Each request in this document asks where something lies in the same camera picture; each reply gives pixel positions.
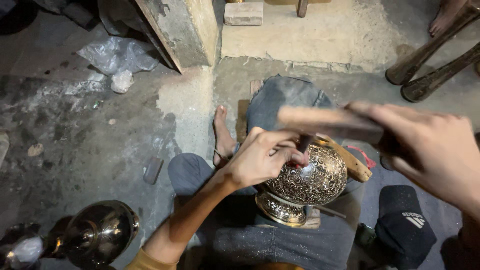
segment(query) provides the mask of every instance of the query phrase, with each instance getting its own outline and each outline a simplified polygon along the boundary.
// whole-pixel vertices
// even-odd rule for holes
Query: concrete wall
[[[136,0],[179,69],[212,66],[218,27],[211,0]]]

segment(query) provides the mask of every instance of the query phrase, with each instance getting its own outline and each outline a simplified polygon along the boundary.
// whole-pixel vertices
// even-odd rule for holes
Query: clear plastic bag
[[[94,41],[77,53],[106,75],[126,70],[131,73],[150,71],[158,65],[158,59],[151,56],[156,53],[155,47],[132,38],[109,37]]]

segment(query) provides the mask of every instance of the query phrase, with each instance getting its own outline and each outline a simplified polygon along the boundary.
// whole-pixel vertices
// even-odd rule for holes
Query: wooden leg
[[[298,17],[305,18],[305,15],[307,15],[307,6],[308,0],[299,0],[299,6],[297,8]]]
[[[408,83],[420,67],[451,37],[460,32],[464,27],[480,18],[478,6],[473,6],[470,1],[458,12],[452,24],[444,31],[438,33],[432,40],[414,53],[399,61],[386,71],[387,80],[397,86]]]
[[[401,90],[402,96],[410,102],[422,101],[455,74],[477,61],[480,61],[480,42],[449,64],[404,85]]]

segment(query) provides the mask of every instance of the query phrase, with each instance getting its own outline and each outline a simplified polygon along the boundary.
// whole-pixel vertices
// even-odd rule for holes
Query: hand
[[[391,165],[428,192],[467,210],[480,195],[480,151],[468,118],[395,105],[353,102],[345,109],[389,130],[413,157]]]
[[[307,166],[308,152],[299,152],[294,143],[299,137],[292,131],[267,132],[254,127],[221,171],[226,179],[231,176],[234,189],[239,190],[278,177],[283,165],[289,161]]]

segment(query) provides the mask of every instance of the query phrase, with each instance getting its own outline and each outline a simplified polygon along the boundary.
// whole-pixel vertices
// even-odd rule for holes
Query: yellow sleeve
[[[150,257],[140,248],[137,256],[125,267],[125,270],[176,270],[177,263],[163,263]]]

